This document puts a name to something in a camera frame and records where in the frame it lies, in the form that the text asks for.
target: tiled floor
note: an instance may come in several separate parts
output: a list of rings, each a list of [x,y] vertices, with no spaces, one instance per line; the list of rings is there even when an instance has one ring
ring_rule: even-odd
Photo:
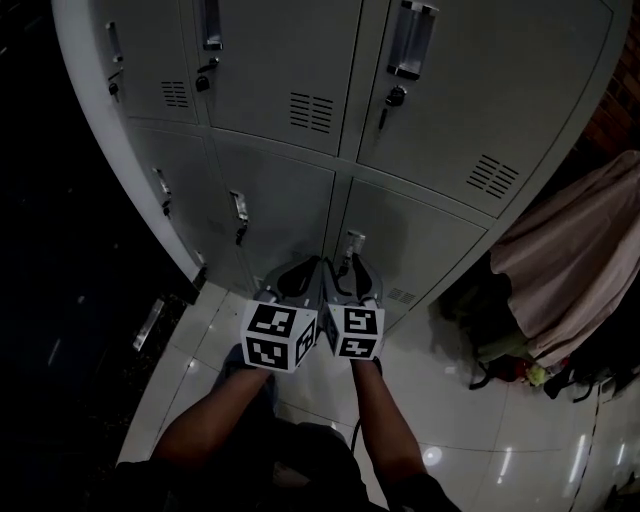
[[[244,304],[205,285],[155,370],[120,461],[148,458],[167,425],[211,389],[239,340]],[[640,469],[640,386],[617,400],[594,390],[579,404],[571,398],[583,390],[573,388],[556,400],[500,381],[469,391],[468,343],[434,308],[395,329],[381,360],[427,469],[465,512],[568,512],[572,505],[592,512],[614,483]],[[278,382],[280,416],[330,425],[351,441],[358,417],[351,370],[332,357],[323,336],[301,368]],[[356,458],[370,499],[384,506],[361,436]]]

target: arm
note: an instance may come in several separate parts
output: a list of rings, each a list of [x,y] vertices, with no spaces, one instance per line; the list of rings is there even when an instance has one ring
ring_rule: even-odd
[[[183,469],[201,468],[231,434],[269,375],[260,368],[238,370],[169,425],[151,458]]]
[[[383,489],[426,474],[420,447],[373,361],[352,360],[362,436]]]

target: hanging fabric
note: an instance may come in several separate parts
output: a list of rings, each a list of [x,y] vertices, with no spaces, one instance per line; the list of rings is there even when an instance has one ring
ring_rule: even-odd
[[[571,354],[616,309],[640,265],[640,152],[627,151],[522,216],[491,249],[538,364]]]

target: locker door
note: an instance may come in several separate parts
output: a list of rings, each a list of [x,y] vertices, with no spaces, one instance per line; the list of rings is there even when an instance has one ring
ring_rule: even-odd
[[[122,67],[114,79],[131,117],[196,123],[176,0],[108,0],[104,45]]]
[[[168,188],[171,222],[186,246],[201,254],[207,279],[246,290],[227,193],[210,172],[202,139],[136,127],[131,133],[159,204],[167,200]]]
[[[203,64],[220,59],[211,125],[337,154],[360,0],[194,2],[218,21],[199,45]],[[222,50],[204,51],[216,37]]]
[[[451,270],[485,230],[424,203],[354,180],[342,223],[366,236],[362,257],[383,283],[385,328],[396,323]]]
[[[600,0],[428,5],[391,5],[358,161],[497,217],[578,101],[611,11]],[[397,85],[407,94],[389,107]]]
[[[236,144],[216,146],[229,191],[246,201],[242,249],[254,280],[292,258],[322,255],[334,173]]]

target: air vent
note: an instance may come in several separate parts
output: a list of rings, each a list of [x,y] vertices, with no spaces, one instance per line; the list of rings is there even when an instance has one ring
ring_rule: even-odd
[[[160,82],[167,107],[189,108],[184,82]]]
[[[292,92],[289,99],[289,122],[292,126],[320,133],[331,133],[333,101]]]
[[[397,300],[403,304],[411,304],[416,296],[413,293],[408,293],[398,288],[394,288],[387,294],[387,298],[391,300]]]
[[[520,173],[487,155],[482,155],[467,179],[467,184],[498,199],[507,193]]]

